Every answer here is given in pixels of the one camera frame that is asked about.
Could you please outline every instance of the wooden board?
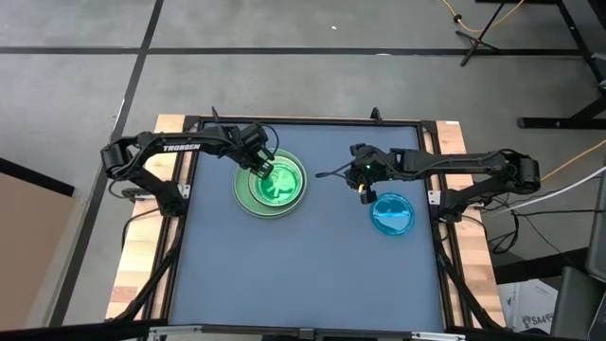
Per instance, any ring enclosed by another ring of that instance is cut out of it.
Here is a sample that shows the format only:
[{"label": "wooden board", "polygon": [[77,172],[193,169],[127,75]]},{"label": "wooden board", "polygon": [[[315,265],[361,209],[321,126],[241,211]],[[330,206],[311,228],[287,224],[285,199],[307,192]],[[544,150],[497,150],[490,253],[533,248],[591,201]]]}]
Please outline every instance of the wooden board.
[{"label": "wooden board", "polygon": [[[158,118],[156,132],[181,132],[185,116],[161,115]],[[437,122],[440,149],[442,153],[465,153],[463,134],[458,122]],[[427,139],[428,150],[432,150],[431,140]],[[185,182],[185,174],[189,166],[191,153],[186,153],[183,170],[181,172],[181,183]],[[158,154],[146,163],[146,169],[162,179],[170,179],[173,172],[176,153]],[[449,188],[465,188],[472,184],[470,175],[447,175],[446,181]],[[154,200],[137,203],[134,214],[144,212],[155,207]],[[466,215],[481,220],[479,212],[468,209]],[[160,224],[162,217],[159,213],[150,214],[131,223],[131,228],[126,237],[126,245],[120,259],[116,274],[116,283],[110,298],[107,317],[120,314],[141,289],[149,278],[152,270],[155,247],[158,243]],[[171,233],[175,222],[171,222]],[[459,243],[459,252],[463,263],[465,281],[472,290],[480,304],[489,312],[490,316],[499,324],[505,325],[505,319],[492,272],[490,253],[486,243],[486,237],[481,225],[473,221],[463,221],[455,225],[456,235]],[[445,243],[446,251],[450,249]],[[156,292],[152,317],[158,317],[163,298],[165,282],[161,281]],[[454,321],[458,326],[463,325],[460,303],[456,288],[450,285],[451,301],[453,303]]]}]

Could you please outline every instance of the floor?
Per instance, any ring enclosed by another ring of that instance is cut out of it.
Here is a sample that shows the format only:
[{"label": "floor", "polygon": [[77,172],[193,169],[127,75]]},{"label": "floor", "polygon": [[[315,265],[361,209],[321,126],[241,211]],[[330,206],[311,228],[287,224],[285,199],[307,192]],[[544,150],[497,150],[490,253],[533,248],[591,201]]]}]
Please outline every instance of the floor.
[{"label": "floor", "polygon": [[[154,0],[0,0],[0,45],[141,46]],[[452,0],[469,27],[495,5]],[[606,32],[585,1],[566,0],[593,50]],[[167,0],[152,47],[462,48],[440,0]],[[486,40],[505,48],[575,48],[556,7],[522,6]],[[78,189],[83,212],[134,69],[135,55],[0,54],[0,154]],[[539,160],[543,173],[604,138],[600,131],[520,130],[516,117],[567,117],[596,95],[577,58],[195,55],[148,56],[123,134],[152,130],[158,114],[367,117],[458,120],[469,152],[512,148]],[[566,186],[596,170],[593,153],[544,183]],[[592,208],[597,182],[528,211]],[[103,197],[65,323],[101,321],[131,205]],[[509,216],[484,215],[489,236],[512,229]],[[533,219],[560,250],[586,246],[589,214]],[[69,249],[67,242],[63,253]],[[522,222],[512,253],[553,254]],[[506,262],[500,257],[495,264]],[[62,270],[58,264],[56,274]]]}]

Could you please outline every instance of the green bowl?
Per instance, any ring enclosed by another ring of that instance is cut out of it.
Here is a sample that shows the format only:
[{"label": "green bowl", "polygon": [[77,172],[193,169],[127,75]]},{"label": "green bowl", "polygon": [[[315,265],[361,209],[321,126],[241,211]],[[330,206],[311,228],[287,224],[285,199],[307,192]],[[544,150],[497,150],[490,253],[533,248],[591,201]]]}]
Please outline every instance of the green bowl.
[{"label": "green bowl", "polygon": [[[279,166],[280,164],[285,165],[283,171],[286,171],[286,173],[284,173],[282,177],[290,175],[296,177],[298,174],[302,175],[300,182],[295,184],[295,186],[291,186],[293,187],[293,190],[286,190],[286,194],[281,196],[271,195],[272,193],[269,190],[271,185],[279,179],[278,173],[276,174],[278,175],[278,178],[270,180],[269,182],[265,182],[267,180],[261,181],[256,175],[251,174],[250,171],[241,168],[237,168],[236,173],[234,174],[234,195],[236,201],[246,212],[256,217],[277,218],[291,212],[301,202],[307,187],[307,174],[305,169],[294,155],[284,150],[277,150],[275,157],[276,160],[272,161],[272,164],[276,162],[275,170],[276,166]],[[269,198],[266,197],[268,190],[270,194]],[[274,197],[280,199],[278,201],[285,204],[279,204],[276,201],[273,201],[272,199],[274,199]]]}]

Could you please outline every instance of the tabletop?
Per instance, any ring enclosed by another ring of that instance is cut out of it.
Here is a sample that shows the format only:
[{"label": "tabletop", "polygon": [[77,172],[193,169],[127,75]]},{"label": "tabletop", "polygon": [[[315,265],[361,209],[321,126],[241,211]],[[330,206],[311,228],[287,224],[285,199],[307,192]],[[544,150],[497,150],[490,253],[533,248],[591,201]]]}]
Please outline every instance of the tabletop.
[{"label": "tabletop", "polygon": [[[157,119],[156,132],[182,132],[184,127],[184,115],[160,115]],[[465,153],[465,144],[461,127],[456,121],[436,121],[437,140],[441,153]],[[433,152],[435,146],[429,134],[424,136],[426,150]],[[180,167],[180,182],[185,183],[187,171],[189,169],[191,153],[184,153],[183,164]],[[162,180],[170,180],[175,171],[175,162],[177,153],[162,153],[150,158],[145,168],[154,173]],[[437,177],[432,177],[434,188],[437,187]],[[446,184],[448,188],[462,189],[472,185],[470,175],[446,175]],[[155,200],[137,201],[134,205],[133,215],[154,209]],[[476,218],[481,221],[478,210],[468,208],[466,216]],[[152,265],[156,257],[156,249],[160,241],[162,216],[154,212],[134,220],[126,236],[126,243],[117,268],[116,280],[106,316],[108,318],[120,314],[129,302],[136,296],[150,277]],[[169,234],[166,237],[165,245],[172,243],[172,236],[176,228],[176,219],[169,221]],[[458,253],[461,259],[462,271],[465,282],[468,287],[489,313],[490,317],[497,323],[505,326],[505,319],[498,295],[496,281],[492,271],[490,261],[490,251],[486,242],[486,235],[483,227],[477,222],[463,220],[454,224],[456,238],[458,242]],[[445,226],[441,226],[442,233],[445,234]],[[447,253],[451,255],[451,249],[448,242],[444,242]],[[449,281],[450,300],[452,302],[452,314],[456,326],[463,326],[463,313],[460,306],[459,295],[456,288]],[[165,299],[167,275],[163,277],[155,291],[155,300],[153,306],[149,308],[151,318],[159,317],[162,310],[162,302]],[[473,319],[473,325],[479,328],[479,324]]]}]

